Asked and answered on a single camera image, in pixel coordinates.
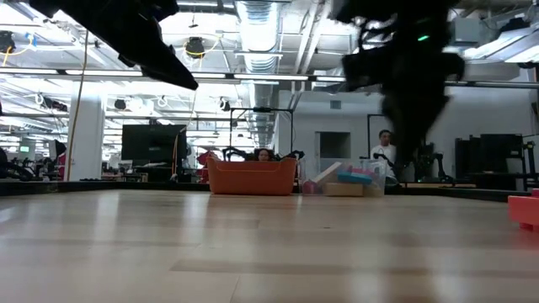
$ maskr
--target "woman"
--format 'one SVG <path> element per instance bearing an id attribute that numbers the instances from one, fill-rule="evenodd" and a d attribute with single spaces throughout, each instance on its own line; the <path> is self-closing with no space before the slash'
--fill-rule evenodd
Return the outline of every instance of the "woman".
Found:
<path id="1" fill-rule="evenodd" d="M 258 155 L 257 159 L 261 162 L 267 162 L 271 161 L 272 159 L 272 152 L 269 149 L 266 148 L 260 148 L 258 149 Z"/>

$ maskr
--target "cardboard box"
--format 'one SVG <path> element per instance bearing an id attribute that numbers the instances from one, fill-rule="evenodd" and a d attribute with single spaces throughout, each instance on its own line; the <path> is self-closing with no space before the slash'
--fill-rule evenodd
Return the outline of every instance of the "cardboard box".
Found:
<path id="1" fill-rule="evenodd" d="M 326 183 L 323 194 L 330 197 L 363 197 L 363 185 L 352 183 Z"/>

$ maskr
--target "red object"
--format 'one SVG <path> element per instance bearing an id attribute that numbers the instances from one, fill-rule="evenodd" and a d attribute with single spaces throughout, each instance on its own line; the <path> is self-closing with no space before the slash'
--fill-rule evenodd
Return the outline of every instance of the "red object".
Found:
<path id="1" fill-rule="evenodd" d="M 302 194 L 315 194 L 317 192 L 317 184 L 313 181 L 306 181 L 302 186 Z"/>
<path id="2" fill-rule="evenodd" d="M 297 160 L 225 162 L 209 157 L 213 194 L 289 195 L 294 189 Z"/>
<path id="3" fill-rule="evenodd" d="M 536 189 L 532 194 L 539 194 Z M 518 222 L 520 228 L 539 232 L 539 197 L 509 197 L 510 219 Z"/>
<path id="4" fill-rule="evenodd" d="M 199 183 L 206 184 L 206 183 L 210 182 L 210 176 L 208 174 L 207 160 L 208 160 L 208 157 L 210 157 L 211 154 L 212 154 L 211 151 L 207 151 L 207 152 L 203 153 L 202 155 L 200 155 L 200 156 L 198 156 L 196 158 L 196 161 L 198 161 L 200 165 L 204 165 L 204 167 L 202 169 L 199 169 L 199 170 L 196 171 L 196 175 L 200 177 Z"/>
<path id="5" fill-rule="evenodd" d="M 58 179 L 60 181 L 64 180 L 64 174 L 66 173 L 66 153 L 62 153 L 58 156 Z"/>

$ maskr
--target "red block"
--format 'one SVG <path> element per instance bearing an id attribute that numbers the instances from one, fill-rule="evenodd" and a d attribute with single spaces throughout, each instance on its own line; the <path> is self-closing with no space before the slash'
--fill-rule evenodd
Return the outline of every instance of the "red block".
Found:
<path id="1" fill-rule="evenodd" d="M 518 222 L 520 228 L 528 231 L 539 231 L 539 197 L 509 197 L 510 219 Z"/>

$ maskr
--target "pillar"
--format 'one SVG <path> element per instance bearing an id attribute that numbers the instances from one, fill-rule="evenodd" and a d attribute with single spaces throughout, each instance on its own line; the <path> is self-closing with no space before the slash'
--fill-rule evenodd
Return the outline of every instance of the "pillar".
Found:
<path id="1" fill-rule="evenodd" d="M 80 82 L 72 87 L 69 109 L 69 136 L 67 142 L 65 181 L 79 181 L 85 178 L 101 179 L 103 153 L 104 116 L 107 95 L 97 83 L 85 82 L 77 115 L 77 125 L 73 134 L 73 122 L 78 103 Z M 70 141 L 72 153 L 69 153 Z"/>
<path id="2" fill-rule="evenodd" d="M 17 158 L 23 161 L 28 158 L 31 161 L 35 160 L 35 140 L 23 138 L 19 143 L 19 155 Z"/>

